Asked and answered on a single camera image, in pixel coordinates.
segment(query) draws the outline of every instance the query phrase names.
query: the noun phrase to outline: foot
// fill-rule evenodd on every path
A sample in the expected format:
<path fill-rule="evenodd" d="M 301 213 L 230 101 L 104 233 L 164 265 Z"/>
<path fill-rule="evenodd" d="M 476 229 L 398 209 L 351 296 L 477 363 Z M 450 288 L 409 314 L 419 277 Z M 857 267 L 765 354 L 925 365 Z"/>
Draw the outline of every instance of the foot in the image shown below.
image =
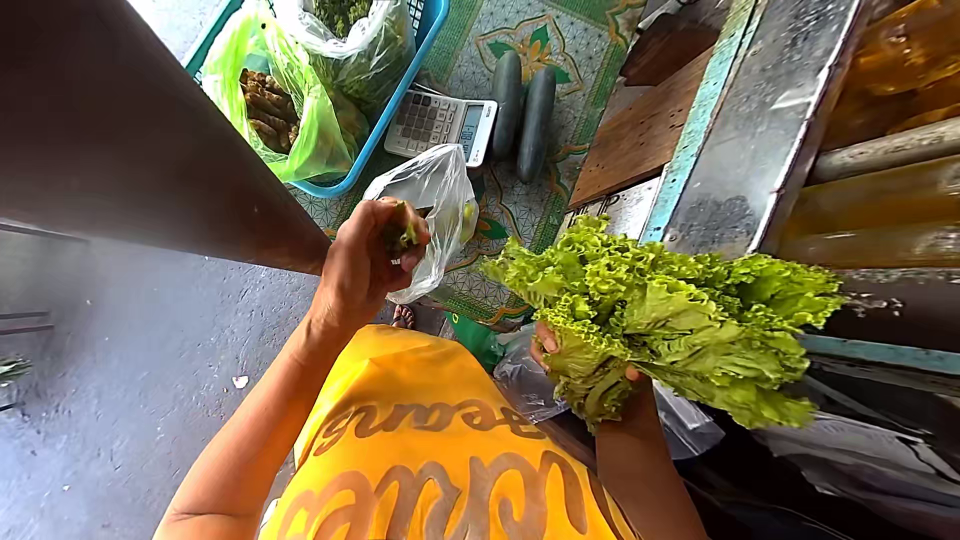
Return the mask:
<path fill-rule="evenodd" d="M 414 311 L 409 306 L 397 304 L 394 309 L 394 322 L 390 326 L 415 330 L 414 322 Z"/>

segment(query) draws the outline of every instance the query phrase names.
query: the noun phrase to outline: yellow shirt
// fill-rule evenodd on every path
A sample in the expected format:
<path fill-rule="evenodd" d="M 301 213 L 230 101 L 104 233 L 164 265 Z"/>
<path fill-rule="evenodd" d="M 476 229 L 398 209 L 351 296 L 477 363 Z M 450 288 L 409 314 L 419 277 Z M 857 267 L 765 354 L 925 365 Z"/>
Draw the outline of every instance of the yellow shirt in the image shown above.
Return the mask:
<path fill-rule="evenodd" d="M 459 343 L 358 332 L 260 538 L 629 539 L 583 464 L 510 409 Z"/>

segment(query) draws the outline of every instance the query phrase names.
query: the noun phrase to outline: clear plastic bag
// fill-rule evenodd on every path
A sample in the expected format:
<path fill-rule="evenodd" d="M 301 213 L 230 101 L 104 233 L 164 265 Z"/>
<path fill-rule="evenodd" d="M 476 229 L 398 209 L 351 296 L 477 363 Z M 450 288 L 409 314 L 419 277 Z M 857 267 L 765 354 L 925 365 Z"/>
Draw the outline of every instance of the clear plastic bag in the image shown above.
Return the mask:
<path fill-rule="evenodd" d="M 437 288 L 450 259 L 460 253 L 477 224 L 476 199 L 467 177 L 464 149 L 459 144 L 434 146 L 371 182 L 364 199 L 390 196 L 408 201 L 426 214 L 430 243 L 414 269 L 409 287 L 392 292 L 387 300 L 408 304 Z"/>
<path fill-rule="evenodd" d="M 240 85 L 245 67 L 269 73 L 293 99 L 300 133 L 289 154 L 267 148 L 250 127 Z M 250 2 L 230 17 L 202 72 L 206 94 L 283 182 L 346 174 L 370 132 L 349 100 L 324 88 L 306 51 L 276 25 L 263 3 Z"/>
<path fill-rule="evenodd" d="M 530 339 L 534 325 L 519 331 L 500 334 L 498 341 L 506 346 L 503 358 L 493 368 L 493 382 L 510 405 L 524 418 L 536 424 L 569 409 L 563 398 L 554 399 L 554 383 L 543 368 L 530 356 Z"/>
<path fill-rule="evenodd" d="M 274 0 L 276 18 L 313 57 L 327 86 L 344 92 L 368 118 L 379 116 L 416 53 L 406 0 L 374 0 L 339 38 L 315 15 L 316 0 Z"/>
<path fill-rule="evenodd" d="M 716 446 L 725 435 L 704 411 L 657 380 L 654 380 L 654 397 L 671 458 L 700 455 Z"/>

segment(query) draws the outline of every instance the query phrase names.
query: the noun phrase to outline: right hand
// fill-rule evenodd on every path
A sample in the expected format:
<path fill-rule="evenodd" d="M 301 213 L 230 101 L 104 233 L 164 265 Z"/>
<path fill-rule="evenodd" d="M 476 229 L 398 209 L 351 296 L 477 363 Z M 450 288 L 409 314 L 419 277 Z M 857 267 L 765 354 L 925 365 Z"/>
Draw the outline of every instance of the right hand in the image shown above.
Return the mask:
<path fill-rule="evenodd" d="M 361 201 L 337 231 L 310 308 L 314 320 L 353 333 L 373 319 L 388 292 L 410 286 L 430 232 L 426 221 L 407 205 L 407 219 L 414 224 L 418 244 L 403 254 L 400 264 L 393 264 L 383 243 L 383 229 L 396 219 L 397 202 L 393 197 Z"/>
<path fill-rule="evenodd" d="M 549 372 L 550 366 L 543 362 L 543 354 L 553 355 L 560 352 L 557 335 L 542 321 L 537 321 L 534 331 L 536 334 L 530 338 L 530 356 L 543 368 L 543 371 Z M 627 366 L 625 375 L 630 382 L 637 382 L 644 377 L 634 366 Z"/>

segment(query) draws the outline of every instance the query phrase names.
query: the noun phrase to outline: calculator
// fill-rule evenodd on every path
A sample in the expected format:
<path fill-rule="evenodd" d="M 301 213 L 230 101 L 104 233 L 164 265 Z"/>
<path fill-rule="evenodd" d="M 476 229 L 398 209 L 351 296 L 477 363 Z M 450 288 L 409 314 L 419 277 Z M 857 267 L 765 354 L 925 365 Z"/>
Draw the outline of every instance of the calculator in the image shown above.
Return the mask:
<path fill-rule="evenodd" d="M 438 144 L 455 143 L 464 148 L 467 167 L 478 167 L 487 153 L 495 117 L 495 101 L 407 90 L 390 122 L 383 149 L 414 158 Z"/>

